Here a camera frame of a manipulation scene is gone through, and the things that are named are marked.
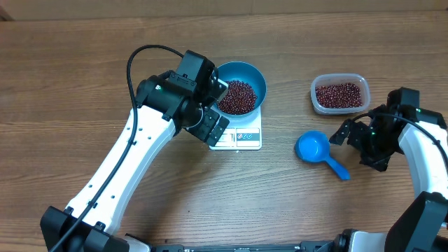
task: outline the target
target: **clear plastic container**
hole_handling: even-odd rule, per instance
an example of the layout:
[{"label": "clear plastic container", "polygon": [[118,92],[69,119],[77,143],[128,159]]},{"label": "clear plastic container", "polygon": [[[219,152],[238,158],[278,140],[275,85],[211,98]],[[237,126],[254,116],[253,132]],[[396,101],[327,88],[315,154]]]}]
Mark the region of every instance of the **clear plastic container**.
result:
[{"label": "clear plastic container", "polygon": [[[325,108],[317,102],[316,87],[353,83],[360,88],[363,105],[356,108]],[[330,73],[321,75],[311,84],[311,100],[314,110],[321,115],[342,115],[364,111],[370,104],[370,90],[367,81],[356,73]]]}]

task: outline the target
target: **beans in container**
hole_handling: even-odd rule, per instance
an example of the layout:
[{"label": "beans in container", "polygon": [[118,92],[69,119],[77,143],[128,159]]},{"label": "beans in container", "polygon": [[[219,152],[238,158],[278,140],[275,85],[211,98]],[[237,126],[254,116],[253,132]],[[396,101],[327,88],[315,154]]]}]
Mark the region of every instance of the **beans in container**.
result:
[{"label": "beans in container", "polygon": [[255,109],[257,95],[251,85],[240,80],[226,83],[229,85],[228,92],[218,104],[219,110],[231,115],[244,115]]},{"label": "beans in container", "polygon": [[361,89],[353,83],[316,87],[317,102],[329,109],[356,108],[363,105]]}]

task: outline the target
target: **white kitchen scale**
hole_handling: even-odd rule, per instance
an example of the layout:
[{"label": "white kitchen scale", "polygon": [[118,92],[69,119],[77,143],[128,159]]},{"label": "white kitchen scale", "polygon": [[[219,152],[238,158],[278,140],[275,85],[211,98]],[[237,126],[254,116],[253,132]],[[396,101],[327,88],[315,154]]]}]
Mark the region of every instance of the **white kitchen scale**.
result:
[{"label": "white kitchen scale", "polygon": [[224,114],[215,106],[214,111],[229,119],[230,123],[214,147],[213,151],[257,151],[261,149],[261,106],[242,118]]}]

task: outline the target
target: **wooden table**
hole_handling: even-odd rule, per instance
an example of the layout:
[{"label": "wooden table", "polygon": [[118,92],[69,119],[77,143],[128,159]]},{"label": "wooden table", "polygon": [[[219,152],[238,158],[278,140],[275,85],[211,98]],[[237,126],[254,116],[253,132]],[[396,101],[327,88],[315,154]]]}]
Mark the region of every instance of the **wooden table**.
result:
[{"label": "wooden table", "polygon": [[[217,65],[249,62],[269,86],[260,151],[211,152],[183,132],[157,156],[120,230],[154,244],[282,244],[333,239],[344,228],[389,230],[414,197],[404,156],[379,173],[358,164],[352,147],[333,146],[351,172],[341,182],[294,153],[302,133],[330,136],[347,118],[314,113],[309,86],[318,75],[364,76],[370,108],[405,86],[421,91],[421,107],[448,115],[444,11],[2,22],[0,251],[45,250],[40,218],[50,205],[63,209],[115,143],[131,108],[125,64],[148,43]],[[178,63],[165,51],[141,53],[134,87]]]}]

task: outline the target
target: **scoop handle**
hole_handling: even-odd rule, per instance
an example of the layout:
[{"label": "scoop handle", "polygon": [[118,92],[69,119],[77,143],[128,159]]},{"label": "scoop handle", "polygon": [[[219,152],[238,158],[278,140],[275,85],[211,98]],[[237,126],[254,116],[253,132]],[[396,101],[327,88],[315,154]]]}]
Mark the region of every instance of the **scoop handle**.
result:
[{"label": "scoop handle", "polygon": [[349,180],[350,179],[350,173],[345,169],[340,163],[338,163],[336,160],[334,160],[332,157],[328,156],[325,161],[330,165],[331,169],[335,171],[335,173],[342,179],[342,180]]}]

